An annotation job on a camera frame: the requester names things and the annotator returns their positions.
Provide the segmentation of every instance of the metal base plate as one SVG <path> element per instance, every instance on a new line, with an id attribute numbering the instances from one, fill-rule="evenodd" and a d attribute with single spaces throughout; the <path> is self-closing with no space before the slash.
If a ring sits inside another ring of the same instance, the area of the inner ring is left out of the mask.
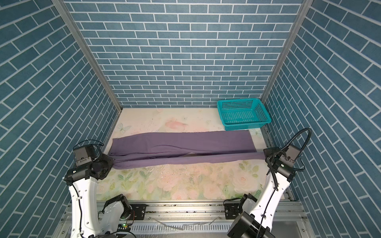
<path id="1" fill-rule="evenodd" d="M 146 215 L 146 204 L 131 204 L 132 210 L 134 213 L 132 214 L 135 216 L 135 220 L 144 220 L 144 216 Z"/>
<path id="2" fill-rule="evenodd" d="M 225 219 L 235 220 L 239 215 L 239 203 L 225 203 Z"/>
<path id="3" fill-rule="evenodd" d="M 227 219 L 225 216 L 226 208 L 223 200 L 203 200 L 203 201 L 129 201 L 130 205 L 137 215 L 138 210 L 135 206 L 146 205 L 144 219 L 137 220 L 131 226 L 131 232 L 136 235 L 140 234 L 165 234 L 169 231 L 173 233 L 187 232 L 212 232 L 220 230 L 227 232 L 233 220 Z M 103 209 L 104 201 L 98 201 L 98 210 Z M 234 202 L 226 202 L 225 205 L 234 204 Z M 70 233 L 71 226 L 71 204 L 68 206 L 64 217 L 60 223 L 60 227 L 56 230 L 53 238 L 66 238 L 65 235 Z M 276 221 L 295 221 L 307 222 L 307 216 L 303 211 L 299 201 L 281 200 L 278 204 L 274 215 Z M 119 224 L 125 224 L 126 220 L 120 220 Z"/>

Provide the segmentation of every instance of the blue tile pattern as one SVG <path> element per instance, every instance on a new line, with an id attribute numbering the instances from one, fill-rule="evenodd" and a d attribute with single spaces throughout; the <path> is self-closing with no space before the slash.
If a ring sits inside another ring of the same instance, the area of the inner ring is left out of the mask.
<path id="1" fill-rule="evenodd" d="M 265 102 L 276 145 L 314 131 L 291 185 L 316 237 L 381 237 L 379 9 L 314 0 Z"/>
<path id="2" fill-rule="evenodd" d="M 0 5 L 0 237 L 51 237 L 73 146 L 117 111 L 50 0 Z"/>
<path id="3" fill-rule="evenodd" d="M 262 95 L 301 2 L 66 5 L 123 107 L 216 107 Z"/>

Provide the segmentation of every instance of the aluminum frame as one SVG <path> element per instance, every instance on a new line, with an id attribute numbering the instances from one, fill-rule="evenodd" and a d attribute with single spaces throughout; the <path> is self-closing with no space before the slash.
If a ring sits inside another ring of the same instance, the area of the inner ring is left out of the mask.
<path id="1" fill-rule="evenodd" d="M 197 232 L 198 229 L 200 232 L 226 232 L 226 226 L 230 227 L 233 222 L 233 220 L 225 219 L 223 200 L 130 201 L 130 204 L 141 203 L 147 204 L 147 208 L 144 220 L 134 221 L 131 227 L 136 235 Z M 102 210 L 103 205 L 103 201 L 98 201 L 97 209 Z M 70 204 L 53 238 L 66 238 L 68 233 L 70 236 L 71 208 Z M 282 199 L 274 214 L 274 221 L 296 221 L 303 238 L 314 238 L 312 230 L 309 232 L 309 222 L 299 201 Z M 123 224 L 126 221 L 120 220 L 119 223 Z M 177 227 L 177 229 L 168 229 L 168 226 Z"/>
<path id="2" fill-rule="evenodd" d="M 278 77 L 278 74 L 280 72 L 280 69 L 283 66 L 284 61 L 286 60 L 286 57 L 288 55 L 288 52 L 291 49 L 291 46 L 296 38 L 296 35 L 299 32 L 300 27 L 302 26 L 302 23 L 307 15 L 308 10 L 310 9 L 310 6 L 312 4 L 313 0 L 304 0 L 302 5 L 300 6 L 300 9 L 298 11 L 298 14 L 295 18 L 294 24 L 292 24 L 290 33 L 288 34 L 288 38 L 282 48 L 282 51 L 280 52 L 278 61 L 274 67 L 274 70 L 271 72 L 271 75 L 269 77 L 269 81 L 267 85 L 265 86 L 262 97 L 261 97 L 261 102 L 264 104 L 266 101 L 267 97 L 269 96 L 269 93 L 271 91 L 272 86 L 275 83 L 275 80 Z"/>
<path id="3" fill-rule="evenodd" d="M 107 82 L 106 77 L 103 74 L 103 71 L 99 67 L 98 62 L 95 60 L 89 46 L 87 45 L 81 31 L 79 30 L 77 24 L 74 21 L 74 18 L 70 14 L 66 4 L 63 0 L 52 0 L 54 6 L 56 7 L 58 13 L 62 17 L 62 20 L 65 22 L 70 33 L 73 35 L 75 41 L 77 42 L 79 48 L 82 50 L 82 53 L 89 62 L 91 68 L 94 70 L 95 74 L 98 76 L 99 81 L 102 83 L 106 93 L 109 95 L 111 101 L 117 108 L 118 112 L 122 111 L 122 106 L 119 103 L 119 100 L 115 96 L 113 90 L 110 87 L 110 84 Z"/>

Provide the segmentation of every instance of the vent grille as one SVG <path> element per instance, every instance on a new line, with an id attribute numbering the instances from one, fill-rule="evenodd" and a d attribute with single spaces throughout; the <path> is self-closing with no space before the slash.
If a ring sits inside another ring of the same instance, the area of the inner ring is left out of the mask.
<path id="1" fill-rule="evenodd" d="M 225 232 L 227 233 L 231 222 L 218 222 L 218 224 L 193 225 L 189 223 L 166 222 L 168 226 L 159 223 L 133 224 L 131 231 L 136 235 L 168 234 L 189 232 Z"/>

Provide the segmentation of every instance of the floral table mat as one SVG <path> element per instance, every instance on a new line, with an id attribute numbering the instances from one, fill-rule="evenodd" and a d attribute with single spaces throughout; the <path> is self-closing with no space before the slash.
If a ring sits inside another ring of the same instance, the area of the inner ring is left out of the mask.
<path id="1" fill-rule="evenodd" d="M 111 138 L 146 132 L 221 131 L 217 109 L 123 109 Z M 266 147 L 260 129 L 250 129 L 257 151 Z M 105 152 L 111 147 L 107 144 Z M 158 165 L 112 169 L 99 181 L 97 200 L 124 194 L 129 200 L 214 200 L 261 194 L 267 173 L 264 160 Z"/>

